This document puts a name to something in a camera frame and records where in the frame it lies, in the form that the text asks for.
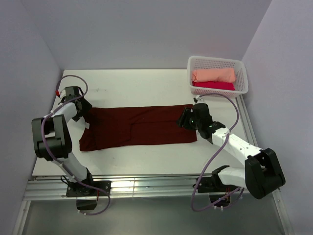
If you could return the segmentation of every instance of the garment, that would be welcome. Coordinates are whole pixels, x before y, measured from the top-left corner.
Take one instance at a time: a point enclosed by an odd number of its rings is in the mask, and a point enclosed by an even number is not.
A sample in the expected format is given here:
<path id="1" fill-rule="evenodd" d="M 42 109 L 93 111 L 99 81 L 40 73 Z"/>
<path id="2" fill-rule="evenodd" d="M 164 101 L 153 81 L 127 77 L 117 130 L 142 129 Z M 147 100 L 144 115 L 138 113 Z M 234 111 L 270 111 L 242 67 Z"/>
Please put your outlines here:
<path id="1" fill-rule="evenodd" d="M 80 150 L 195 142 L 197 140 L 195 131 L 187 131 L 176 124 L 184 107 L 191 108 L 192 104 L 91 108 L 84 115 L 86 123 L 89 123 L 89 129 L 85 129 L 79 140 Z"/>
<path id="2" fill-rule="evenodd" d="M 235 82 L 236 76 L 233 68 L 193 70 L 194 82 Z"/>
<path id="3" fill-rule="evenodd" d="M 234 91 L 234 85 L 228 82 L 192 82 L 194 87 L 213 88 Z"/>

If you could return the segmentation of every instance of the wall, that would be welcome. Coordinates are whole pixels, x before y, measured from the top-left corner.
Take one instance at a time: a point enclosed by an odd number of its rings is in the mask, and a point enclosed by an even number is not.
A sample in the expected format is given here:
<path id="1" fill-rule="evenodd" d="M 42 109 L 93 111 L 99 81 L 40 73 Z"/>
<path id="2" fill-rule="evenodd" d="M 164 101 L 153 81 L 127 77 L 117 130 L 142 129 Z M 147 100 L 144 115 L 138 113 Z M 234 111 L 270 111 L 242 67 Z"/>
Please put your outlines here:
<path id="1" fill-rule="evenodd" d="M 0 228 L 11 234 L 35 161 L 31 120 L 49 111 L 60 69 L 19 0 L 0 7 Z"/>
<path id="2" fill-rule="evenodd" d="M 241 60 L 270 0 L 22 2 L 63 69 L 179 69 Z"/>
<path id="3" fill-rule="evenodd" d="M 273 0 L 243 61 L 245 102 L 257 141 L 278 155 L 281 188 L 298 235 L 313 230 L 313 1 Z"/>

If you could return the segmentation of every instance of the gray floor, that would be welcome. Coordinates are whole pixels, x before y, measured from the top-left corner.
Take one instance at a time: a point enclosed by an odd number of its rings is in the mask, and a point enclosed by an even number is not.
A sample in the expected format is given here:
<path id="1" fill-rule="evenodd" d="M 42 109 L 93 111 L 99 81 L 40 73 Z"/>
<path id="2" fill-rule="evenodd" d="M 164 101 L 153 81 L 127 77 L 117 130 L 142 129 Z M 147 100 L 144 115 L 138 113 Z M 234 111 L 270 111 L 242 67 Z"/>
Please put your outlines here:
<path id="1" fill-rule="evenodd" d="M 197 207 L 207 196 L 196 198 Z M 244 195 L 228 210 L 193 212 L 190 197 L 113 199 L 97 216 L 76 212 L 75 201 L 32 202 L 24 235 L 282 235 L 273 197 Z"/>

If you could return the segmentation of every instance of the laundry basket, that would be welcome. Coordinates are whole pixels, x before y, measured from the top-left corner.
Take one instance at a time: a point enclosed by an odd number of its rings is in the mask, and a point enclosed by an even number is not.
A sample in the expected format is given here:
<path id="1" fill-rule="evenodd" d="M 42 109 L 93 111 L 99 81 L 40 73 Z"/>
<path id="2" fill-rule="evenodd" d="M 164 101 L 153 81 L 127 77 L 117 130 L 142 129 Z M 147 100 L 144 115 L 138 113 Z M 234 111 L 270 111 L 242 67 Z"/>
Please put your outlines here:
<path id="1" fill-rule="evenodd" d="M 219 93 L 226 95 L 229 98 L 236 98 L 237 96 L 248 92 L 248 78 L 246 76 L 246 69 L 243 62 L 239 60 L 229 60 L 214 57 L 191 56 L 188 60 L 187 79 L 192 94 L 208 94 Z M 192 86 L 192 71 L 197 69 L 223 69 L 234 68 L 236 81 L 233 83 L 235 90 L 219 90 L 211 88 L 202 88 Z"/>

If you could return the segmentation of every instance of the red towel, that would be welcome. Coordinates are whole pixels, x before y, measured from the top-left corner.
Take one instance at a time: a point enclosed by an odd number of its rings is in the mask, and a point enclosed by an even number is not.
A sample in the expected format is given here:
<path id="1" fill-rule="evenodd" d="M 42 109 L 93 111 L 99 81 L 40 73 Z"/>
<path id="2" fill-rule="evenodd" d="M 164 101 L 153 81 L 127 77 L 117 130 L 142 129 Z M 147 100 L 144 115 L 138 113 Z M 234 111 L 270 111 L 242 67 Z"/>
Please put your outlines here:
<path id="1" fill-rule="evenodd" d="M 234 91 L 234 85 L 228 82 L 192 82 L 194 87 L 213 88 Z"/>
<path id="2" fill-rule="evenodd" d="M 179 128 L 176 121 L 184 107 L 175 106 L 91 108 L 84 115 L 89 123 L 79 140 L 81 151 L 93 151 L 126 145 L 191 143 L 195 131 Z"/>

